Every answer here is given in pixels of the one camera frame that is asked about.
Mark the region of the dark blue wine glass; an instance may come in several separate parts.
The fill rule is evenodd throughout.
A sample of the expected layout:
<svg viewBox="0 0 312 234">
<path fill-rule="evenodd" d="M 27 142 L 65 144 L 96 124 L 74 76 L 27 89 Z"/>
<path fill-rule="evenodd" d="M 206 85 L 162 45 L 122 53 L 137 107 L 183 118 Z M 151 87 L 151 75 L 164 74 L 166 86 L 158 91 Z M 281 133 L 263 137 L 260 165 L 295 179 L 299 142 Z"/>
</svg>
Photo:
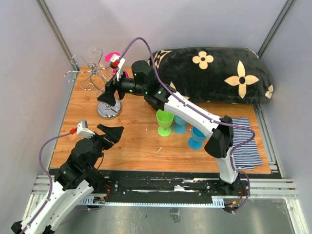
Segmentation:
<svg viewBox="0 0 312 234">
<path fill-rule="evenodd" d="M 206 138 L 207 137 L 199 129 L 193 126 L 191 128 L 191 137 L 188 140 L 188 145 L 193 150 L 199 150 Z"/>
</svg>

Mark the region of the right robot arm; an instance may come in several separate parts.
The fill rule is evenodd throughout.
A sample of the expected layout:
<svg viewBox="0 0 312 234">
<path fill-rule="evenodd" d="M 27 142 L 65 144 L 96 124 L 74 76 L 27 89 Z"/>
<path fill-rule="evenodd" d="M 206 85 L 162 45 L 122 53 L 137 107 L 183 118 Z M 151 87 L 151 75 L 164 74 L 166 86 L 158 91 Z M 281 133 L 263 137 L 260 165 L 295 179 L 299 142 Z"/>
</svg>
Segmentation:
<svg viewBox="0 0 312 234">
<path fill-rule="evenodd" d="M 119 99 L 123 99 L 126 93 L 139 95 L 153 108 L 167 111 L 187 121 L 209 139 L 204 149 L 217 162 L 222 192 L 226 195 L 238 192 L 240 176 L 232 157 L 234 125 L 230 117 L 212 115 L 188 101 L 174 88 L 165 84 L 156 67 L 150 66 L 144 60 L 132 64 L 133 78 L 125 76 L 121 59 L 114 59 L 109 62 L 109 66 L 115 70 L 115 74 L 105 84 L 105 91 L 97 98 L 98 101 L 115 105 L 115 92 Z"/>
</svg>

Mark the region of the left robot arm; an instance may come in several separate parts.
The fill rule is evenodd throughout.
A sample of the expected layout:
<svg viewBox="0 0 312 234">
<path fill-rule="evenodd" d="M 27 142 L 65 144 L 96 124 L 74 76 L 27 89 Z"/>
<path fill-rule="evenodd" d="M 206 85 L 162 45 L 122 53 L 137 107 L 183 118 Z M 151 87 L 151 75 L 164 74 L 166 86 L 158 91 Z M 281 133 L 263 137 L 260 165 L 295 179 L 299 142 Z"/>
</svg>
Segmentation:
<svg viewBox="0 0 312 234">
<path fill-rule="evenodd" d="M 104 151 L 117 144 L 124 131 L 123 126 L 97 126 L 103 134 L 88 129 L 87 121 L 81 120 L 69 134 L 76 134 L 79 140 L 66 162 L 55 176 L 46 171 L 49 190 L 34 211 L 23 221 L 15 222 L 11 229 L 15 234 L 53 234 L 64 218 L 88 194 L 106 189 L 111 193 L 104 175 L 95 168 Z"/>
</svg>

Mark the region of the green wine glass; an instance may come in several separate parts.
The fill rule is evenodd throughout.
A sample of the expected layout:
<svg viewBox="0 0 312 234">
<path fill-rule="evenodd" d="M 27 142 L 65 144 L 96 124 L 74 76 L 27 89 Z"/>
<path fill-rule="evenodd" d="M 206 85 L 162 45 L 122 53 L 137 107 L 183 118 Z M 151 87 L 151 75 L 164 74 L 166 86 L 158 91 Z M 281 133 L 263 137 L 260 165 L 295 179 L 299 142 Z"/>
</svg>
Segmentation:
<svg viewBox="0 0 312 234">
<path fill-rule="evenodd" d="M 168 137 L 172 132 L 171 125 L 174 120 L 174 114 L 167 111 L 158 110 L 156 112 L 156 119 L 159 125 L 157 130 L 158 134 L 162 137 Z"/>
</svg>

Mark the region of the light blue wine glass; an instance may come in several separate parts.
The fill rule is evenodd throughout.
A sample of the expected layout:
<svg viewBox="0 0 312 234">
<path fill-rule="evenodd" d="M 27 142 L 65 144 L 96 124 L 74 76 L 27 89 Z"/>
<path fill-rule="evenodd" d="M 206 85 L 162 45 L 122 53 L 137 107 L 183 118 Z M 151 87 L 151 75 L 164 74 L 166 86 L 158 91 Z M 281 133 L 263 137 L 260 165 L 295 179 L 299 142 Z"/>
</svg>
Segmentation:
<svg viewBox="0 0 312 234">
<path fill-rule="evenodd" d="M 174 116 L 174 125 L 173 125 L 173 130 L 177 133 L 177 134 L 183 134 L 186 132 L 187 130 L 187 126 L 186 123 L 187 121 L 185 121 L 184 119 L 182 119 L 181 117 L 175 115 Z"/>
</svg>

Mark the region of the pink wine glass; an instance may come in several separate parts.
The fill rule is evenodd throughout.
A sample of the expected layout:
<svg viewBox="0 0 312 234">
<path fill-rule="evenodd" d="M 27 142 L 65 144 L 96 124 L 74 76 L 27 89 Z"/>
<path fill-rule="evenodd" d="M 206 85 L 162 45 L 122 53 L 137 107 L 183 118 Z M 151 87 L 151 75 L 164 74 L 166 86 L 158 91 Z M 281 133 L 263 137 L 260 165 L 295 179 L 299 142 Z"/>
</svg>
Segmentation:
<svg viewBox="0 0 312 234">
<path fill-rule="evenodd" d="M 113 77 L 117 77 L 120 80 L 123 77 L 129 78 L 129 74 L 125 70 L 125 59 L 121 58 L 119 52 L 108 53 L 105 58 L 105 79 L 108 82 Z"/>
</svg>

